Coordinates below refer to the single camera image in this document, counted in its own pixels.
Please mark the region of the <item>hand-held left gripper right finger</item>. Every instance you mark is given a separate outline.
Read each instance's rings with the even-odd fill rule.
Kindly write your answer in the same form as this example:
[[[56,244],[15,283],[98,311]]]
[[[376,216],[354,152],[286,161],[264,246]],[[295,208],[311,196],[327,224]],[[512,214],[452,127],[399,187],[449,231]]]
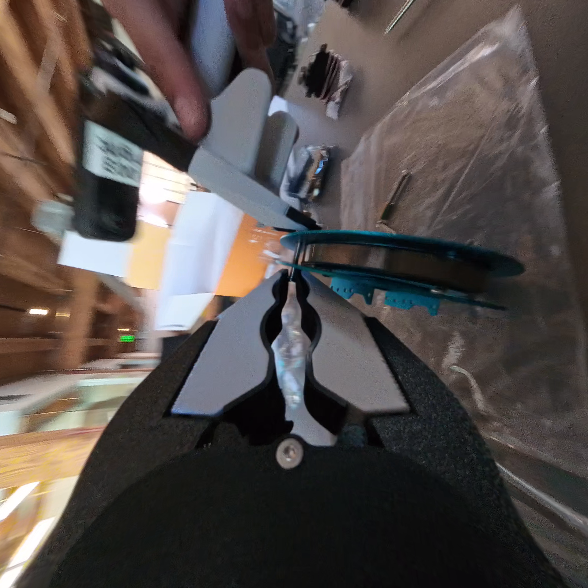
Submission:
[[[365,315],[307,272],[296,282],[302,328],[311,341],[303,399],[331,435],[380,416],[409,414],[409,402]]]

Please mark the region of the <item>silver rectangular air duct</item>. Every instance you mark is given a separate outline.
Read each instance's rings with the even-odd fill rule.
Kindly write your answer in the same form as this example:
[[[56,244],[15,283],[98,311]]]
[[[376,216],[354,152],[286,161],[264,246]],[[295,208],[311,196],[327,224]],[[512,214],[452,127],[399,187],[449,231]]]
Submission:
[[[33,210],[31,224],[52,241],[59,243],[72,228],[74,209],[58,201],[43,201]]]

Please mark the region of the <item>blue round turntable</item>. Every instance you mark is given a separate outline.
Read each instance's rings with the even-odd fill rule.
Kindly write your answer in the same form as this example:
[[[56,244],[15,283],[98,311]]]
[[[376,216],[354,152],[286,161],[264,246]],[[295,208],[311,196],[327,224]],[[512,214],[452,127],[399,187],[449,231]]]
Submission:
[[[322,229],[287,233],[280,243],[293,254],[300,240],[304,250],[299,272],[328,277],[330,284],[338,276],[398,281],[430,290],[440,303],[503,311],[503,306],[479,296],[492,282],[525,272],[511,256],[440,239]]]

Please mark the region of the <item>small white box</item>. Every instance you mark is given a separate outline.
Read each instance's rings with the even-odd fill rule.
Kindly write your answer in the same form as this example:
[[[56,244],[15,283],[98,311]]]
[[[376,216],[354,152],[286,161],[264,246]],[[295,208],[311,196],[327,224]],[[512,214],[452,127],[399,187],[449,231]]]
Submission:
[[[76,231],[66,231],[61,241],[57,264],[69,268],[126,278],[133,245],[84,238]]]

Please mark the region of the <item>orange box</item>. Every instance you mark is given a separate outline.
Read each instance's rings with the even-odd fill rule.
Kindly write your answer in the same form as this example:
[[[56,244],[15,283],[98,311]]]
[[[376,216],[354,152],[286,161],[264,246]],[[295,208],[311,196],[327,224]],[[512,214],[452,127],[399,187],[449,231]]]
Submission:
[[[217,296],[241,298],[275,271],[281,257],[283,231],[259,226],[244,215],[215,289]]]

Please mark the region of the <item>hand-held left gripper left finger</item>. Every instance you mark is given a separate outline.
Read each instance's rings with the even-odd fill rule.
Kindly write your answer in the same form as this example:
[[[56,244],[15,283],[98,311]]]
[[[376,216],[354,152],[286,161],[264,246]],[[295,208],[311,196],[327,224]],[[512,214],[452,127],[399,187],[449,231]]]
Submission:
[[[271,344],[282,330],[287,271],[221,313],[171,406],[171,414],[230,423],[253,445],[292,431]]]

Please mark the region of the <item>yellow box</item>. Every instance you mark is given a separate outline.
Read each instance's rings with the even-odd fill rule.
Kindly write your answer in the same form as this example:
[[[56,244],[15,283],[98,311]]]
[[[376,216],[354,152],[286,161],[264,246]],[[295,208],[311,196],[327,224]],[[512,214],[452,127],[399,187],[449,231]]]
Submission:
[[[131,244],[125,283],[131,288],[159,290],[172,231],[140,220]]]

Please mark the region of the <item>teal perforated bracket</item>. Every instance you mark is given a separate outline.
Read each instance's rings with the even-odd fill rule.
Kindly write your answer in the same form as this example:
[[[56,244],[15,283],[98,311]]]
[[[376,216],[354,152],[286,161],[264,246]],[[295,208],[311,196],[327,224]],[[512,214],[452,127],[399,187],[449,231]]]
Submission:
[[[436,316],[440,307],[440,300],[433,296],[430,290],[398,281],[338,276],[332,278],[330,288],[345,300],[360,295],[367,305],[372,304],[375,291],[380,290],[385,293],[386,306],[403,311],[422,307],[430,316]]]

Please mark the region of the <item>person's right hand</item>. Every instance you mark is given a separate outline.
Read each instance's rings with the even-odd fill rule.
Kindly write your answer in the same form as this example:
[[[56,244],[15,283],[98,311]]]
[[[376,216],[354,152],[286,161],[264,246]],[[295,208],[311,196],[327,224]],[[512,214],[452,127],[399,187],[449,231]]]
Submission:
[[[103,1],[128,33],[149,76],[167,99],[184,135],[197,144],[210,128],[210,102],[184,44],[189,1]],[[243,65],[273,73],[267,49],[276,38],[272,1],[224,1],[224,10]]]

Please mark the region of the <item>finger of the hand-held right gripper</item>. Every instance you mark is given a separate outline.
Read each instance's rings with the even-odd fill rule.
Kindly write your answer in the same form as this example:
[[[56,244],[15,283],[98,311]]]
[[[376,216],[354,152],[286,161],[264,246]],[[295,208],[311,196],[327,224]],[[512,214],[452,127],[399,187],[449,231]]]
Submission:
[[[262,226],[316,230],[319,225],[258,182],[258,151],[270,116],[266,73],[243,70],[210,104],[210,130],[196,148],[188,175]]]
[[[274,112],[265,122],[258,151],[258,182],[275,195],[280,194],[298,133],[298,125],[287,112]]]

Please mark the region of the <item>large white box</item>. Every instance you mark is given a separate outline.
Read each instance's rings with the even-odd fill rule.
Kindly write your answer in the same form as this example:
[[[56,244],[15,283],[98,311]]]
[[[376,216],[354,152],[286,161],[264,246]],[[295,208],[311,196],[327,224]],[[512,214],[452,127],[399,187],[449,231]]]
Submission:
[[[166,245],[154,329],[190,331],[217,290],[243,212],[217,194],[189,192]]]

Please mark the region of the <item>clear plastic bag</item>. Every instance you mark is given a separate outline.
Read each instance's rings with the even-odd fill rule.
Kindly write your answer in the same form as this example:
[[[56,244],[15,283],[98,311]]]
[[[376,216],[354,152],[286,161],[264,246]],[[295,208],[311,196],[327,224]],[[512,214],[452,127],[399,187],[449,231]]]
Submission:
[[[343,229],[376,229],[401,173],[396,233],[508,254],[505,312],[376,302],[382,323],[459,397],[519,502],[587,537],[587,331],[539,74],[520,8],[427,74],[342,164]]]

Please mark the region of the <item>brass standoff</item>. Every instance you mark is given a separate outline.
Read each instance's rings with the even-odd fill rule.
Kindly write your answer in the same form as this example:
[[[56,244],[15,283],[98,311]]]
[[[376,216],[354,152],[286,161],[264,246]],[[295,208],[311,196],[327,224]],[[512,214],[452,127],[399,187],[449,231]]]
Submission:
[[[393,189],[391,195],[389,196],[388,200],[386,201],[383,210],[376,221],[376,228],[386,231],[388,233],[395,233],[394,229],[392,228],[391,221],[392,216],[394,213],[394,208],[402,196],[403,192],[405,191],[408,183],[410,182],[412,174],[408,170],[403,170],[401,173],[401,177],[397,182],[395,188]]]

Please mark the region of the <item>silvery parts bag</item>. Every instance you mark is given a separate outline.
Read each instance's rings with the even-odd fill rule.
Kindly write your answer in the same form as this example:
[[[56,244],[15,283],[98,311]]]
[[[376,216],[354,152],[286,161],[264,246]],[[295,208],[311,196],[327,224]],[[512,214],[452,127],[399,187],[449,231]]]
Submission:
[[[286,164],[283,195],[313,203],[323,194],[332,168],[334,145],[304,145],[294,150]]]

